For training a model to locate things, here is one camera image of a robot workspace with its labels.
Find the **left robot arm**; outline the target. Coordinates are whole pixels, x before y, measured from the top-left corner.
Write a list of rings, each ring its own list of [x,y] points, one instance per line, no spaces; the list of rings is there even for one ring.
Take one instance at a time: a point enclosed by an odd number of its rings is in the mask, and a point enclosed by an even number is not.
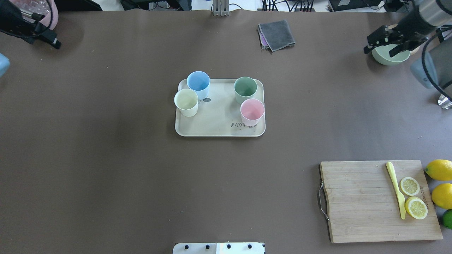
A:
[[[62,43],[54,29],[58,21],[58,11],[51,0],[46,1],[48,13],[38,13],[18,7],[10,0],[1,1],[1,34],[21,39],[28,44],[36,40],[43,41],[55,49]]]

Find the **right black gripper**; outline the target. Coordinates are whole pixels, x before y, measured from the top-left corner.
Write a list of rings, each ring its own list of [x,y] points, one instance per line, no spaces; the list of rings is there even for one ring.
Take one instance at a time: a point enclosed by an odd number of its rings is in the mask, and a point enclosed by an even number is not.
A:
[[[368,45],[364,54],[370,53],[374,48],[389,45],[391,58],[408,58],[410,51],[415,50],[427,41],[427,35],[433,32],[433,26],[425,21],[420,13],[412,12],[399,21],[397,26],[389,29],[383,25],[367,36]]]

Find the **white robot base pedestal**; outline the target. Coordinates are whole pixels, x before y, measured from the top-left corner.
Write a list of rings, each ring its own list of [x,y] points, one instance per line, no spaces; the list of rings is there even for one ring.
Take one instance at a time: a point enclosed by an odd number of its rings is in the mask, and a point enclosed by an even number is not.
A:
[[[265,254],[265,243],[260,242],[201,242],[178,243],[173,254]]]

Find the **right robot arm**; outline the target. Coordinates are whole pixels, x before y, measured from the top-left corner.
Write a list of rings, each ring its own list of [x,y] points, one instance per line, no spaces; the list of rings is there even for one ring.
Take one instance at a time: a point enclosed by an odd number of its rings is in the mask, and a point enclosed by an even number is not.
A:
[[[394,28],[383,25],[367,37],[364,53],[383,49],[389,57],[420,49],[420,59],[411,72],[426,88],[440,93],[439,104],[451,101],[451,39],[435,47],[432,42],[442,35],[440,27],[451,22],[450,0],[423,0],[402,18]]]

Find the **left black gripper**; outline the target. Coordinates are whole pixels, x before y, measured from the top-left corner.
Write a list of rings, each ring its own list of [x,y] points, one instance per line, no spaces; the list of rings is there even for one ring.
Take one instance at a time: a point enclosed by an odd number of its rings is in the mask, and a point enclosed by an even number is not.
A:
[[[39,21],[33,23],[26,21],[22,16],[11,16],[7,18],[7,34],[23,39],[29,44],[33,44],[36,39],[48,43],[55,49],[60,49],[62,43],[57,39],[57,34]]]

